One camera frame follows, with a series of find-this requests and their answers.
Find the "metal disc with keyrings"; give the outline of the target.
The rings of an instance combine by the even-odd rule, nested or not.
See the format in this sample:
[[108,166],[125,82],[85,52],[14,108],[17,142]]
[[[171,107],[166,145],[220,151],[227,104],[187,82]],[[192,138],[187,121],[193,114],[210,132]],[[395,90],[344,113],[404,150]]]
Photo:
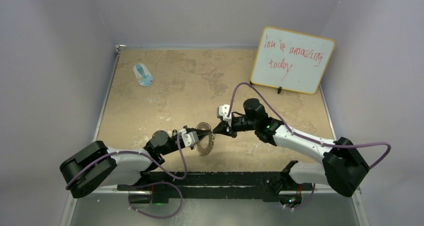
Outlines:
[[[212,127],[206,122],[200,122],[196,129],[199,130],[210,130],[212,131]],[[200,156],[206,156],[211,153],[214,148],[215,143],[215,135],[213,133],[208,134],[202,139],[199,139],[199,143],[196,145],[196,149]]]

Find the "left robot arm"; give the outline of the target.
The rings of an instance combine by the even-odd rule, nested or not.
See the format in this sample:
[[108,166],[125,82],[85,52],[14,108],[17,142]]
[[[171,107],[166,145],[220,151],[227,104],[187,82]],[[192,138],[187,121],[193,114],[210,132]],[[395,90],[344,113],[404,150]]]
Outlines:
[[65,160],[59,169],[66,181],[66,190],[74,198],[85,197],[109,185],[130,185],[144,190],[149,185],[149,177],[144,172],[163,169],[164,155],[194,148],[211,134],[210,129],[188,127],[174,130],[172,135],[158,130],[139,150],[115,149],[98,140]]

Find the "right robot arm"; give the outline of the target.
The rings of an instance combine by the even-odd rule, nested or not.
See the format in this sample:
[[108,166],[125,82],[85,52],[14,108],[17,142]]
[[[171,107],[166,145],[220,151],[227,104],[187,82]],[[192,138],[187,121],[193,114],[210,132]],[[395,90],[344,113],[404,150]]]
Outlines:
[[238,132],[253,131],[263,143],[294,150],[315,161],[288,164],[280,179],[284,188],[293,189],[303,183],[323,184],[351,197],[368,174],[370,167],[350,140],[319,138],[291,129],[282,120],[268,116],[257,98],[245,100],[243,108],[243,115],[233,116],[229,104],[218,106],[216,116],[220,123],[213,132],[235,138]]

